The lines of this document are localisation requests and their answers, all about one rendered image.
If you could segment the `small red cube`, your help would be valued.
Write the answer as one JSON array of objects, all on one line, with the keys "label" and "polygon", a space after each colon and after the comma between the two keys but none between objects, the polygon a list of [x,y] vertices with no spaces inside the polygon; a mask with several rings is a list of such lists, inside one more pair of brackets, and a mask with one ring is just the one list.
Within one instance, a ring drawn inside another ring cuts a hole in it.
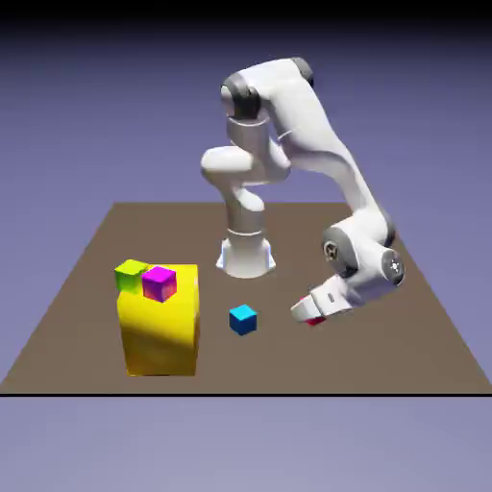
[{"label": "small red cube", "polygon": [[326,317],[319,310],[311,295],[304,297],[300,301],[301,318],[304,323],[310,326],[318,325],[325,321]]}]

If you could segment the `small magenta cube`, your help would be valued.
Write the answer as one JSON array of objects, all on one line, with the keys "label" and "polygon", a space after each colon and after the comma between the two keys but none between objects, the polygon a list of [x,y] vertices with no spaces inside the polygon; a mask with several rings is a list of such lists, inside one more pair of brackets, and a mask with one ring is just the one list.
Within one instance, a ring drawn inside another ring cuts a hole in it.
[{"label": "small magenta cube", "polygon": [[177,274],[174,270],[154,266],[141,276],[143,296],[164,303],[177,292]]}]

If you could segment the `small green cube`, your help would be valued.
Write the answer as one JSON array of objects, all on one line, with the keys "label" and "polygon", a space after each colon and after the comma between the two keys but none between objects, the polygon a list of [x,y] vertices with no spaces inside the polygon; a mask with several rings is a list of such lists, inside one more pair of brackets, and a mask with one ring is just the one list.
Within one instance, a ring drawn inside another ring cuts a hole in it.
[{"label": "small green cube", "polygon": [[142,293],[141,276],[149,269],[148,263],[128,258],[114,269],[116,288],[119,292]]}]

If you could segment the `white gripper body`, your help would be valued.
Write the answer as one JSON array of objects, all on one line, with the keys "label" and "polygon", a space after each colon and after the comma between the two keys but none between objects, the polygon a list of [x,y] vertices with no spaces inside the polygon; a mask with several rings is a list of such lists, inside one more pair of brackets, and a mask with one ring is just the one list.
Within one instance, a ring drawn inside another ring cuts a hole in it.
[{"label": "white gripper body", "polygon": [[322,284],[314,287],[291,309],[293,318],[306,322],[314,318],[328,318],[338,312],[347,311],[353,305],[347,300],[347,284],[338,275],[333,275]]}]

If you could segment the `large yellow box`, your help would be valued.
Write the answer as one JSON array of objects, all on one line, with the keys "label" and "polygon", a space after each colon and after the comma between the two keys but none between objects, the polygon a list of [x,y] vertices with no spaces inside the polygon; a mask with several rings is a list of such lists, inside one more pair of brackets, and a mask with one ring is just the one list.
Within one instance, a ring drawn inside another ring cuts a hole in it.
[{"label": "large yellow box", "polygon": [[198,266],[152,264],[174,270],[177,292],[164,303],[119,292],[116,310],[127,374],[193,376],[200,332]]}]

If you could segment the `small blue cube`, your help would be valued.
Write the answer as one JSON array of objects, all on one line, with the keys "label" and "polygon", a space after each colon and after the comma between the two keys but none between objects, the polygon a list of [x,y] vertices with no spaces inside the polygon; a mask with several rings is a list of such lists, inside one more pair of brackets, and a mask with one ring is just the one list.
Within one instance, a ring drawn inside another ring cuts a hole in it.
[{"label": "small blue cube", "polygon": [[230,328],[238,335],[254,332],[258,326],[258,314],[245,304],[231,308],[229,324]]}]

